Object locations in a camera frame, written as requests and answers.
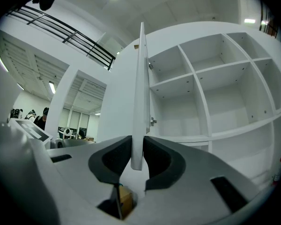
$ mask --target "cabinet door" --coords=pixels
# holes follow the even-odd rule
[[[141,170],[143,139],[146,133],[150,131],[149,60],[145,26],[143,22],[140,26],[140,42],[137,59],[131,167],[135,170]]]

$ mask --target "black metal railing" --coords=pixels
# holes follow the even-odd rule
[[[37,26],[53,34],[62,43],[86,54],[87,57],[104,65],[107,70],[110,70],[112,62],[116,59],[106,49],[77,29],[35,8],[23,6],[17,10],[10,10],[6,16],[20,18],[27,21],[27,25]]]

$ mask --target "white shelf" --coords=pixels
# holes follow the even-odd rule
[[[172,98],[193,92],[193,75],[186,74],[150,86],[159,98]]]
[[[236,41],[252,59],[264,58],[269,56],[264,48],[247,33],[238,32],[229,33],[227,35],[234,41]]]
[[[276,110],[281,108],[281,72],[271,58],[253,60],[261,71],[274,100]]]
[[[212,141],[212,153],[248,178],[269,171],[273,145],[272,125],[234,137]]]
[[[241,50],[222,34],[198,38],[180,46],[195,71],[247,60]]]
[[[151,135],[196,136],[207,133],[202,96],[192,74],[151,86]]]
[[[191,73],[177,46],[151,57],[150,62],[153,65],[149,70],[150,85]]]
[[[262,81],[249,62],[198,72],[212,132],[246,126],[273,116]]]

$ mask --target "door hinge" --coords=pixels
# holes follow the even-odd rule
[[[154,118],[151,117],[151,126],[154,126],[154,123],[157,123],[157,120],[154,120]]]

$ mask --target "ceiling light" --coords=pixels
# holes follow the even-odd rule
[[[3,66],[3,68],[5,69],[5,71],[8,72],[8,69],[7,69],[6,66],[4,65],[4,63],[3,63],[2,59],[1,59],[1,57],[0,57],[0,63],[1,63],[1,65]]]
[[[53,93],[53,94],[55,94],[55,87],[54,87],[54,83],[49,82],[49,86],[50,86],[50,88],[51,88],[52,93]]]
[[[18,84],[18,86],[22,89],[22,90],[25,90],[20,84]]]
[[[255,20],[255,19],[246,18],[246,19],[244,20],[244,22],[245,22],[245,23],[255,23],[256,20]]]

